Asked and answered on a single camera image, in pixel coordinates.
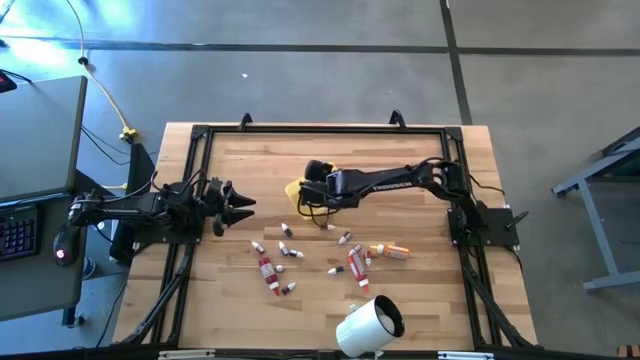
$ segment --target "wooden table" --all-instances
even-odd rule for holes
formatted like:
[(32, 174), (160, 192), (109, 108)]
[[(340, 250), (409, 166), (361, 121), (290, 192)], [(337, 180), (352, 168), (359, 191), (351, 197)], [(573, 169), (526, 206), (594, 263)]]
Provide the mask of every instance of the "wooden table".
[[(182, 179), (192, 125), (167, 124), (158, 183)], [(488, 128), (462, 129), (470, 173), (482, 184), (500, 187)], [(386, 349), (472, 349), (460, 260), (449, 243), (447, 202), (417, 188), (372, 194), (358, 209), (333, 216), (336, 230), (322, 231), (299, 217), (284, 194), (284, 187), (303, 174), (311, 159), (371, 171), (440, 155), (440, 141), (432, 135), (216, 134), (209, 175), (232, 180), (240, 194), (256, 199), (256, 215), (228, 229), (222, 238), (213, 236), (210, 222), (205, 225), (191, 271), (180, 347), (337, 349), (335, 327), (349, 305), (384, 294), (398, 305), (406, 323), (404, 337)], [(497, 191), (474, 187), (474, 194), (490, 207), (504, 203)], [(293, 230), (293, 239), (284, 237), (281, 223)], [(339, 246), (345, 230), (353, 239)], [(284, 265), (280, 284), (297, 283), (291, 294), (276, 297), (269, 290), (251, 240), (264, 246), (274, 264)], [(306, 258), (282, 257), (280, 240)], [(347, 251), (356, 243), (396, 244), (411, 249), (412, 258), (374, 259), (368, 296), (350, 272), (327, 275), (328, 269), (347, 265)], [(114, 340), (130, 334), (156, 300), (167, 248), (152, 245), (135, 258)], [(521, 334), (535, 343), (518, 263), (500, 248), (487, 248), (487, 261), (496, 301)], [(486, 312), (478, 302), (489, 339)], [(170, 304), (165, 334), (172, 314)]]

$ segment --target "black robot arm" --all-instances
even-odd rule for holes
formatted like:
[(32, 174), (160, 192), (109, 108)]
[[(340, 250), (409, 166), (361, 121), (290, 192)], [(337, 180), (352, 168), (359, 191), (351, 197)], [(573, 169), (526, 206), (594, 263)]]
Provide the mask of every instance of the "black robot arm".
[(458, 205), (465, 222), (475, 228), (486, 226), (484, 204), (471, 194), (471, 185), (460, 165), (441, 158), (428, 158), (417, 165), (363, 172), (357, 169), (332, 171), (330, 166), (311, 161), (300, 185), (300, 204), (327, 208), (330, 213), (357, 208), (365, 196), (380, 191), (420, 187), (435, 197)]
[[(255, 200), (237, 194), (230, 181), (224, 186), (217, 178), (192, 183), (194, 177), (162, 187), (154, 185), (157, 193), (142, 196), (82, 194), (71, 203), (68, 224), (81, 227), (104, 220), (119, 220), (140, 230), (143, 235), (141, 242), (184, 243), (181, 239), (201, 232), (205, 217), (214, 218), (214, 234), (222, 236), (225, 226), (254, 214), (252, 210), (239, 209), (255, 204)], [(206, 182), (208, 187), (198, 197), (194, 196), (194, 188), (199, 182)]]

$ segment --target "small bottle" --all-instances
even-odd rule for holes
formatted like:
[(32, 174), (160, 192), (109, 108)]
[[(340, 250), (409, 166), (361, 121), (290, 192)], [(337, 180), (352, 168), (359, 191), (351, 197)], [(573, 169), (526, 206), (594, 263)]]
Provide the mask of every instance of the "small bottle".
[(376, 250), (378, 254), (388, 256), (390, 258), (398, 260), (407, 260), (409, 258), (409, 249), (401, 248), (394, 245), (369, 246), (371, 249)]
[(260, 255), (264, 254), (264, 248), (262, 247), (262, 245), (258, 244), (258, 243), (257, 243), (257, 242), (255, 242), (255, 241), (252, 241), (252, 242), (251, 242), (251, 246), (253, 247), (253, 249), (254, 249), (255, 251), (257, 251), (257, 252), (258, 252), (258, 254), (260, 254)]
[(335, 274), (339, 274), (339, 273), (341, 273), (343, 271), (344, 271), (344, 268), (342, 266), (338, 266), (338, 267), (335, 267), (333, 269), (329, 269), (329, 271), (327, 271), (327, 274), (335, 275)]
[(289, 255), (289, 249), (287, 249), (287, 247), (284, 246), (284, 243), (282, 241), (278, 243), (278, 246), (280, 247), (280, 252), (282, 253), (282, 256)]
[(285, 286), (284, 288), (282, 288), (282, 295), (287, 295), (288, 293), (290, 293), (295, 288), (296, 288), (296, 283), (291, 283), (291, 284)]
[(284, 232), (285, 235), (287, 235), (287, 237), (292, 237), (293, 236), (293, 232), (291, 232), (291, 229), (289, 229), (289, 227), (287, 226), (287, 224), (282, 224), (282, 232)]
[(360, 250), (362, 250), (362, 245), (356, 244), (356, 246), (354, 246), (353, 248), (351, 248), (351, 250), (349, 250), (349, 256), (359, 253)]
[(342, 234), (342, 236), (340, 237), (340, 240), (338, 240), (338, 245), (342, 245), (349, 240), (351, 240), (351, 233), (347, 231), (344, 234)]
[(371, 250), (367, 250), (367, 252), (364, 253), (364, 263), (367, 265), (367, 267), (371, 266), (372, 258), (373, 254), (371, 254)]
[(367, 278), (367, 274), (365, 274), (364, 265), (362, 265), (358, 254), (349, 256), (349, 266), (351, 266), (351, 272), (353, 272), (353, 276), (355, 276), (358, 285), (360, 285), (365, 292), (369, 292), (369, 279)]
[(302, 259), (304, 257), (304, 254), (302, 253), (302, 251), (298, 251), (298, 250), (289, 250), (289, 256), (293, 256), (293, 257), (297, 257)]
[(280, 284), (278, 283), (278, 275), (273, 270), (273, 265), (271, 265), (271, 260), (269, 258), (262, 258), (258, 261), (258, 265), (260, 265), (260, 271), (262, 272), (262, 276), (264, 277), (264, 281), (269, 285), (269, 289), (273, 290), (276, 296), (280, 296)]

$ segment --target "orange bottle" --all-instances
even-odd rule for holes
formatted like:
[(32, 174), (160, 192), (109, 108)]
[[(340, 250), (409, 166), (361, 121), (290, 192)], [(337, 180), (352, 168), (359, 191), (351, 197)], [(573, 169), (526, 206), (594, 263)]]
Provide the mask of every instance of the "orange bottle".
[(409, 249), (401, 248), (393, 245), (369, 246), (371, 249), (376, 250), (378, 254), (388, 256), (390, 258), (398, 260), (407, 260), (409, 258)]

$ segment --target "concrete floor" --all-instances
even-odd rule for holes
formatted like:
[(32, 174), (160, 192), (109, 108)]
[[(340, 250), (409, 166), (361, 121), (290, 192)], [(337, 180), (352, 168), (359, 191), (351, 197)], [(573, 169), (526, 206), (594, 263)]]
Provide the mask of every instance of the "concrete floor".
[[(91, 40), (447, 44), (437, 0), (73, 3)], [(640, 47), (635, 0), (449, 3), (459, 46)], [(7, 36), (78, 39), (64, 0), (15, 1), (0, 24), (0, 38), (11, 45), (0, 48), (0, 64), (34, 80), (80, 73), (77, 50)], [(399, 108), (409, 123), (461, 122), (448, 54), (94, 50), (89, 58), (149, 151), (159, 148), (168, 121), (239, 121), (245, 112), (258, 122), (383, 123)], [(540, 344), (614, 355), (618, 345), (638, 343), (640, 286), (584, 293), (582, 281), (605, 274), (595, 236), (579, 195), (557, 200), (549, 189), (638, 125), (640, 57), (464, 55), (461, 66), (473, 123), (490, 127), (508, 202), (531, 212), (518, 231)], [(94, 85), (84, 124), (126, 149), (116, 139), (117, 117)], [(126, 179), (127, 168), (86, 139), (79, 167), (99, 183)], [(89, 251), (99, 254), (98, 244), (90, 241)], [(86, 282), (83, 327), (60, 329), (61, 312), (0, 323), (0, 353), (95, 346), (124, 278)], [(13, 335), (21, 329), (31, 335)]]

